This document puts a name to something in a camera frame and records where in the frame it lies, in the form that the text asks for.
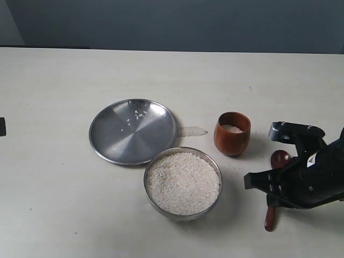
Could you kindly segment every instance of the bowl of rice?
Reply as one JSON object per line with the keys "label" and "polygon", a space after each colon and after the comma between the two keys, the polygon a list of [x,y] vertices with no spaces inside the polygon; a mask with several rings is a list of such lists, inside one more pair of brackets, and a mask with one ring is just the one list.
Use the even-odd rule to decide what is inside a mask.
{"label": "bowl of rice", "polygon": [[149,163],[144,186],[150,204],[174,221],[202,217],[216,205],[223,179],[219,167],[200,150],[177,147]]}

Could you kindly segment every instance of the sticker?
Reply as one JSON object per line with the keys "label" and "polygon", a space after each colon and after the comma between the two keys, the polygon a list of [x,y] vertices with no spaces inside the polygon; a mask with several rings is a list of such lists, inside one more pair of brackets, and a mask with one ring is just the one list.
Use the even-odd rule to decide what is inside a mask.
{"label": "sticker", "polygon": [[317,156],[317,153],[318,153],[318,152],[315,152],[314,154],[312,154],[312,155],[308,158],[308,160],[307,160],[307,167],[308,167],[308,168],[316,163],[316,156]]}

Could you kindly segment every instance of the gray wall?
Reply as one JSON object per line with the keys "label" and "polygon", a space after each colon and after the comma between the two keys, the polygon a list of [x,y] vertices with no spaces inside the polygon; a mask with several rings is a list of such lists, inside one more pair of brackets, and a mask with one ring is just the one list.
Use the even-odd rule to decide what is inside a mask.
{"label": "gray wall", "polygon": [[0,45],[23,45],[17,25],[5,0],[0,0]]}
{"label": "gray wall", "polygon": [[339,53],[343,0],[7,0],[27,45]]}

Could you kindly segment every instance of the black object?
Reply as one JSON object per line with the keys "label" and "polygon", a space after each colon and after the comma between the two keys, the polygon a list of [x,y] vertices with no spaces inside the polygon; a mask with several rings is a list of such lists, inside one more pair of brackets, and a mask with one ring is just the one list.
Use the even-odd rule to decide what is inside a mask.
{"label": "black object", "polygon": [[0,117],[0,136],[6,135],[6,123],[5,118]]}
{"label": "black object", "polygon": [[344,128],[329,145],[324,136],[315,126],[274,122],[271,140],[294,144],[298,156],[283,168],[248,173],[245,189],[267,193],[269,207],[311,209],[344,199]]}

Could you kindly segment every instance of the plate rim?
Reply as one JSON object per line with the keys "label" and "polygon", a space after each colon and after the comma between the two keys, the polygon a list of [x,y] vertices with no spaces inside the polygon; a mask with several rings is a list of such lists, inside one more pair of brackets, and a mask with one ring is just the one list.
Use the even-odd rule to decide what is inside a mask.
{"label": "plate rim", "polygon": [[155,156],[152,157],[152,158],[149,159],[149,160],[140,161],[140,162],[135,162],[135,163],[123,163],[123,162],[118,162],[118,161],[109,159],[108,157],[104,156],[101,152],[99,152],[99,151],[96,149],[96,147],[94,146],[93,141],[92,141],[92,138],[91,138],[91,131],[92,131],[92,127],[93,127],[93,125],[94,125],[94,122],[96,121],[96,119],[99,117],[99,115],[100,115],[104,110],[106,110],[106,109],[108,109],[108,108],[110,108],[110,107],[112,107],[112,106],[118,105],[118,104],[120,104],[120,103],[129,102],[129,101],[146,101],[146,102],[150,102],[150,103],[153,103],[153,104],[156,104],[156,105],[162,107],[163,109],[165,109],[167,112],[170,113],[170,116],[172,117],[172,120],[173,120],[173,122],[174,122],[174,124],[175,124],[175,130],[173,130],[173,131],[174,131],[174,135],[172,136],[172,139],[173,139],[173,140],[172,140],[172,143],[171,143],[171,145],[168,146],[166,149],[170,149],[170,148],[173,146],[173,144],[174,144],[174,142],[175,142],[175,140],[176,140],[176,138],[177,138],[177,135],[178,135],[178,121],[177,121],[175,115],[174,115],[166,106],[164,106],[164,105],[162,105],[162,104],[160,104],[160,103],[158,103],[158,102],[156,102],[156,101],[152,101],[152,100],[150,100],[150,99],[145,99],[145,98],[129,98],[129,99],[124,99],[124,100],[122,100],[122,101],[118,101],[118,102],[115,102],[115,103],[112,103],[112,104],[106,106],[105,108],[103,108],[102,110],[100,110],[100,111],[97,113],[97,115],[95,116],[95,118],[92,120],[92,123],[91,123],[90,128],[89,128],[89,131],[88,131],[88,139],[89,139],[89,141],[90,141],[90,144],[91,144],[92,149],[93,149],[101,158],[103,158],[103,159],[105,159],[105,160],[107,160],[107,161],[109,161],[109,162],[111,162],[111,163],[113,163],[113,164],[117,164],[117,165],[121,165],[121,166],[137,166],[137,165],[146,164],[146,163],[150,162]]}

